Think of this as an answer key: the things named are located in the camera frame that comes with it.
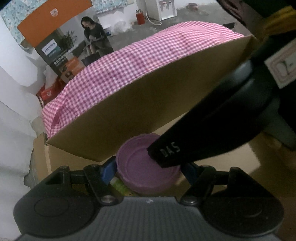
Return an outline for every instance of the blue floral curtain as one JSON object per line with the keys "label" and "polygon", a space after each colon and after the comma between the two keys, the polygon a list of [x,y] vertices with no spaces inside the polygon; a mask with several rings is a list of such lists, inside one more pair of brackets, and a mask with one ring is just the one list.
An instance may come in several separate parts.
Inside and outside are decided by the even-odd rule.
{"label": "blue floral curtain", "polygon": [[[17,26],[35,9],[47,0],[11,0],[1,11],[6,26],[18,44],[25,38],[17,29]],[[126,0],[91,0],[96,13],[114,10],[127,5]]]}

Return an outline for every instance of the white cable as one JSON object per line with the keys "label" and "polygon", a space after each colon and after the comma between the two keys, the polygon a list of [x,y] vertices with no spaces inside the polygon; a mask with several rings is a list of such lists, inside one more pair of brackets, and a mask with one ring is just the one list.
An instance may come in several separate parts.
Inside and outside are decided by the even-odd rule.
{"label": "white cable", "polygon": [[159,26],[161,25],[161,21],[157,21],[157,20],[150,20],[149,17],[148,17],[148,11],[146,11],[146,18],[147,20],[152,23],[153,25],[156,25],[156,26]]}

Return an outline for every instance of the cardboard box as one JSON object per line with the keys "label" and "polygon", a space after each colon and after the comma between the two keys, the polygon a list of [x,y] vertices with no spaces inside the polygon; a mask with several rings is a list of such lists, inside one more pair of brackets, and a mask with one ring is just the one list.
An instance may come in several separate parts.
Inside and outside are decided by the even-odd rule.
{"label": "cardboard box", "polygon": [[[43,179],[61,165],[77,170],[102,162],[130,137],[151,132],[162,134],[257,46],[258,42],[248,36],[182,58],[109,96],[47,142],[44,135],[39,136],[34,142],[38,177]],[[291,208],[295,203],[296,175],[281,163],[262,135],[230,153],[198,164],[209,164],[223,171],[238,166],[280,197],[286,209],[280,235],[292,240],[296,230],[289,219],[296,217]],[[188,187],[181,177],[163,195],[181,196]]]}

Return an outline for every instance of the red can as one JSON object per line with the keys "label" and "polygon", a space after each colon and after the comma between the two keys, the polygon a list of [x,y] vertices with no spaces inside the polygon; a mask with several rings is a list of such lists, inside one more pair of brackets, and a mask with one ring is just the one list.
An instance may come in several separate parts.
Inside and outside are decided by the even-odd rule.
{"label": "red can", "polygon": [[145,17],[141,9],[136,10],[136,17],[137,17],[138,25],[145,23]]}

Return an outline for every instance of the woman's black hair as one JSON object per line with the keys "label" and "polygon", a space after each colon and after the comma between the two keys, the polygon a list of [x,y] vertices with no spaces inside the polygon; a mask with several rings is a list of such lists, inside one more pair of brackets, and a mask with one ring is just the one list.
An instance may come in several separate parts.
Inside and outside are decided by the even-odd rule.
{"label": "woman's black hair", "polygon": [[85,16],[81,19],[81,26],[83,28],[86,28],[85,26],[83,26],[82,22],[90,22],[91,24],[95,24],[96,22],[94,20],[92,20],[90,17]]}

